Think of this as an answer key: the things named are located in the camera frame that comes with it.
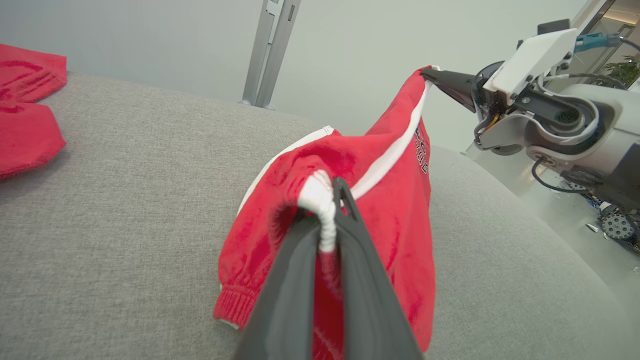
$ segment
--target white robotic arm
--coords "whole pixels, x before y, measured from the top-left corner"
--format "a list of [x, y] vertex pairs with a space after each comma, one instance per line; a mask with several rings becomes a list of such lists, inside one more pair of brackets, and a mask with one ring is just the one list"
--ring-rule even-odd
[[422, 75], [477, 114], [479, 149], [511, 155], [526, 148], [536, 160], [536, 178], [535, 167], [543, 165], [587, 189], [570, 192], [591, 192], [624, 211], [639, 209], [640, 94], [615, 79], [608, 80], [622, 89], [578, 84], [557, 94], [544, 86], [549, 79], [570, 77], [556, 71], [569, 67], [578, 47], [621, 40], [617, 35], [579, 37], [567, 20], [538, 29], [539, 35], [521, 42], [512, 58], [475, 76], [435, 69]]

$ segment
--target red fabric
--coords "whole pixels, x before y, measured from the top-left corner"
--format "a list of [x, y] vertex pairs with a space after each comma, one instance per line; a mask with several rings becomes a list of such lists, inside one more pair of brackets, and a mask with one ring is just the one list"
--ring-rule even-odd
[[[420, 70], [400, 89], [365, 136], [337, 131], [276, 159], [238, 214], [220, 254], [223, 285], [215, 318], [244, 327], [276, 256], [307, 177], [316, 170], [343, 177], [350, 187], [408, 129], [425, 89]], [[420, 120], [413, 141], [391, 170], [356, 201], [421, 350], [431, 338], [435, 270], [431, 251], [427, 174], [429, 139]], [[316, 263], [314, 359], [342, 359], [342, 299], [337, 255]]]
[[0, 44], [0, 179], [41, 167], [65, 146], [51, 110], [29, 102], [66, 83], [66, 57]]

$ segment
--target folded red clothing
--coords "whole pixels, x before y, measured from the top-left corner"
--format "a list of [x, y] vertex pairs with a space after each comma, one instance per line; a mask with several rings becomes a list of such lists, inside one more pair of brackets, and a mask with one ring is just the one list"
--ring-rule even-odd
[[66, 67], [64, 56], [0, 44], [0, 179], [41, 167], [65, 146], [51, 110], [28, 103], [63, 87]]
[[364, 136], [331, 127], [309, 134], [273, 158], [247, 191], [220, 254], [222, 291], [215, 318], [246, 325], [298, 208], [320, 219], [316, 263], [315, 360], [342, 359], [340, 265], [335, 250], [333, 177], [343, 177], [380, 259], [425, 351], [431, 338], [435, 270], [429, 223], [429, 138], [421, 121], [431, 82], [414, 72]]

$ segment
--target green plant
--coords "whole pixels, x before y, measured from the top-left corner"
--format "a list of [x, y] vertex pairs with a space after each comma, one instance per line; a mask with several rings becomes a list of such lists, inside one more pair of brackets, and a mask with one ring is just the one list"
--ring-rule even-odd
[[[625, 61], [621, 63], [608, 63], [604, 65], [604, 69], [608, 70], [608, 75], [622, 81], [625, 86], [630, 87], [640, 76], [640, 63], [631, 55], [624, 56]], [[589, 84], [614, 87], [614, 85], [606, 79], [591, 79]]]

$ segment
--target blue cable connector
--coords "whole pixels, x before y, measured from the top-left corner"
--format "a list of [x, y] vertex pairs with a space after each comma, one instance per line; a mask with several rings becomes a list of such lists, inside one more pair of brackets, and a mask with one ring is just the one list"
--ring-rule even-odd
[[575, 39], [575, 49], [573, 50], [573, 52], [579, 53], [581, 51], [594, 49], [596, 47], [616, 47], [621, 44], [621, 39], [622, 38], [620, 37], [619, 33], [595, 33], [580, 35]]

